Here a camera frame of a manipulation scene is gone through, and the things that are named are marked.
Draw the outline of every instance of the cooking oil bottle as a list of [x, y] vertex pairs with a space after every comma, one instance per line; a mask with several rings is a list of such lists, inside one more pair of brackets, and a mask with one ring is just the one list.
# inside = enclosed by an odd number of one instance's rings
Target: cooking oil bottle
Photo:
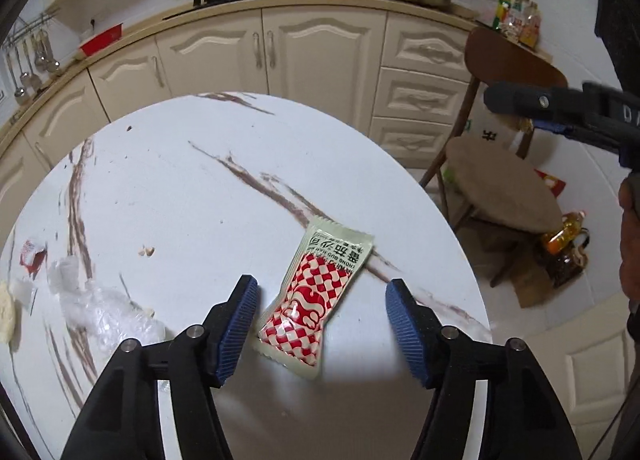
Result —
[[543, 234], [540, 239], [549, 254], [557, 254], [564, 249], [582, 230], [584, 211], [565, 214], [562, 217], [562, 229], [555, 233]]

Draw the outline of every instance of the brown chair cushion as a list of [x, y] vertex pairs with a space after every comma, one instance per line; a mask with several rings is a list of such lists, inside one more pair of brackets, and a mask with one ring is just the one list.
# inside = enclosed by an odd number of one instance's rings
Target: brown chair cushion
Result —
[[452, 138], [446, 152], [460, 191], [490, 219], [530, 233], [562, 227], [558, 202], [531, 164], [468, 135]]

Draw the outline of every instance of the utensil rack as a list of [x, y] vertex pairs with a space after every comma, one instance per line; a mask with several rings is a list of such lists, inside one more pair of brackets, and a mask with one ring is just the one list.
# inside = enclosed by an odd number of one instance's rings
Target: utensil rack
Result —
[[[24, 21], [20, 16], [18, 16], [18, 20], [14, 23], [11, 32], [2, 42], [2, 49], [5, 51], [12, 49], [14, 46], [17, 46], [25, 36], [35, 32], [36, 29], [40, 27], [47, 26], [58, 13], [58, 10], [59, 9], [56, 8], [48, 12], [41, 12], [37, 18], [31, 21]], [[22, 23], [20, 28], [17, 28], [18, 22]]]

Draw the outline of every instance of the marble-patterned tabletop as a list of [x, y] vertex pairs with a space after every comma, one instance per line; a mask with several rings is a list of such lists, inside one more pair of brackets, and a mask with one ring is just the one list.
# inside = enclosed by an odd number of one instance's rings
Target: marble-patterned tabletop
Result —
[[[478, 285], [452, 231], [415, 180], [365, 136], [292, 101], [253, 94], [187, 96], [106, 126], [49, 173], [0, 256], [0, 280], [26, 278], [25, 240], [47, 262], [79, 257], [81, 284], [122, 289], [176, 334], [226, 300], [241, 274], [263, 310], [314, 214], [375, 237], [374, 252], [326, 327], [322, 373], [309, 381], [246, 346], [214, 390], [234, 458], [408, 459], [431, 393], [413, 379], [385, 311], [403, 278], [443, 324], [490, 341]], [[142, 247], [152, 255], [140, 256]], [[0, 345], [0, 380], [43, 460], [59, 458], [106, 364], [67, 327], [38, 273], [32, 312]], [[486, 387], [479, 384], [465, 457], [476, 458]], [[160, 393], [169, 460], [180, 453], [170, 396]]]

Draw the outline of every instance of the chair backrest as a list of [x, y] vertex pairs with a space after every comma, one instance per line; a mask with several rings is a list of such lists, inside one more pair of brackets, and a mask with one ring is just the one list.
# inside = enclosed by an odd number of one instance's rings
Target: chair backrest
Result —
[[498, 81], [541, 87], [564, 87], [566, 77], [539, 56], [512, 43], [500, 33], [479, 26], [465, 45], [466, 68], [486, 84]]

